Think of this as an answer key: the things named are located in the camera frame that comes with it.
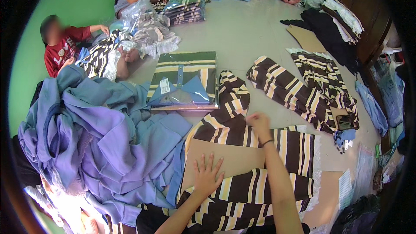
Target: woman in red shirt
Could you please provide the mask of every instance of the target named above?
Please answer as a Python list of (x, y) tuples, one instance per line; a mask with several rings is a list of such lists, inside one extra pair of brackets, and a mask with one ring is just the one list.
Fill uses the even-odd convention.
[(44, 59), (49, 76), (55, 78), (63, 67), (74, 63), (80, 52), (75, 43), (89, 38), (92, 32), (100, 29), (110, 35), (104, 25), (62, 29), (56, 15), (45, 18), (40, 26), (40, 35), (46, 47)]

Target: black wristband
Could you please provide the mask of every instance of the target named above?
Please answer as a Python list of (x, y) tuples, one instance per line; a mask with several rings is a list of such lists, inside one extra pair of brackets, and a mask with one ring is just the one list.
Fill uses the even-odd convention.
[(263, 144), (260, 144), (259, 148), (263, 148), (265, 144), (269, 143), (269, 142), (274, 142), (273, 139), (270, 139), (269, 141), (264, 142)]

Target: price tag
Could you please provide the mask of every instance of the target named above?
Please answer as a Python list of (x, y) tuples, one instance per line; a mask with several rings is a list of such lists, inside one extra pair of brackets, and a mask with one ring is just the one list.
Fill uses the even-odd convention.
[(160, 81), (160, 91), (162, 94), (168, 93), (171, 91), (171, 88), (169, 87), (169, 80), (168, 78), (163, 79)]

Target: tiled floor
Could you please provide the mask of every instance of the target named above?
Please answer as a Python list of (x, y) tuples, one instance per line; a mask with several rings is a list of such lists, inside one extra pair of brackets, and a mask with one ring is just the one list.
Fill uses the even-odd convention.
[[(261, 90), (254, 89), (246, 79), (247, 70), (253, 62), (266, 55), (282, 65), (299, 79), (301, 75), (285, 48), (300, 48), (298, 42), (286, 31), (279, 20), (300, 19), (302, 9), (278, 0), (237, 0), (212, 1), (206, 5), (206, 21), (190, 23), (172, 28), (182, 38), (179, 50), (182, 52), (211, 51), (217, 53), (218, 73), (231, 70), (234, 75), (247, 82), (250, 91), (248, 114), (263, 111), (271, 118), (271, 127), (288, 125), (307, 125), (308, 133), (321, 137), (321, 169), (326, 171), (351, 171), (351, 178), (357, 160), (358, 143), (369, 147), (380, 142), (364, 105), (355, 91), (355, 77), (343, 66), (338, 65), (344, 82), (354, 98), (358, 99), (360, 129), (356, 132), (354, 146), (341, 155), (335, 148), (332, 135), (316, 131), (311, 124), (293, 111), (265, 96)], [(147, 60), (132, 78), (142, 83), (152, 78), (156, 60)], [(196, 124), (204, 114), (182, 112), (191, 123)]]

